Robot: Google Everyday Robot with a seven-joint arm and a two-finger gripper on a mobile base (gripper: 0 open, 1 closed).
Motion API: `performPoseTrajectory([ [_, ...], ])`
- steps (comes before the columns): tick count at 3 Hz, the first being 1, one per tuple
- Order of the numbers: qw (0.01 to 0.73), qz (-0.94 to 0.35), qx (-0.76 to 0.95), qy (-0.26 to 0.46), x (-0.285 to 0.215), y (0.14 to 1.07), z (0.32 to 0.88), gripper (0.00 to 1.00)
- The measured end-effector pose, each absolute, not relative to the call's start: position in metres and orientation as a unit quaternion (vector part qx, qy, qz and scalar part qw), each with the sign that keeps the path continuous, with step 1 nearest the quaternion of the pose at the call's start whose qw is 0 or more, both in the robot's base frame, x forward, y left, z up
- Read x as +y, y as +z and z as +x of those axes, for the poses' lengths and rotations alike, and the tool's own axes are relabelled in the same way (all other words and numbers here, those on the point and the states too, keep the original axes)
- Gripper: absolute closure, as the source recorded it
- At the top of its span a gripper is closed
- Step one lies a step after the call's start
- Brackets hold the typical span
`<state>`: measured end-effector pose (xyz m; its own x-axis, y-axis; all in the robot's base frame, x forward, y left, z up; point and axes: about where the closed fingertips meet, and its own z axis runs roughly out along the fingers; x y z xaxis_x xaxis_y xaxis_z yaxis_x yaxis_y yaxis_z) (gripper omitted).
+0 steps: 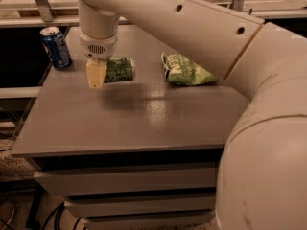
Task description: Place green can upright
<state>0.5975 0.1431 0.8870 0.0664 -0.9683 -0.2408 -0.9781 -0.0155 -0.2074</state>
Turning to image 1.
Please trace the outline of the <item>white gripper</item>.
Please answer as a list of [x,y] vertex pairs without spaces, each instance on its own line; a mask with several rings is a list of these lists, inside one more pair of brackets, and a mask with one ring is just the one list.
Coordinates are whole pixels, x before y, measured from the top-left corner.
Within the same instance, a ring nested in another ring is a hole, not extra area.
[[82,52],[90,58],[86,63],[88,85],[91,89],[101,89],[106,76],[105,61],[108,61],[114,54],[117,35],[97,39],[80,31],[79,39]]

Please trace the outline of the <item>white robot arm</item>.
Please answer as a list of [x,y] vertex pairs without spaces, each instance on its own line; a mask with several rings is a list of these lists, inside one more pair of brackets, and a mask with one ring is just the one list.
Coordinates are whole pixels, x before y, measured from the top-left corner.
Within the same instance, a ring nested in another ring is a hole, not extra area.
[[250,104],[220,162],[218,230],[307,230],[307,39],[201,0],[81,0],[204,66]]

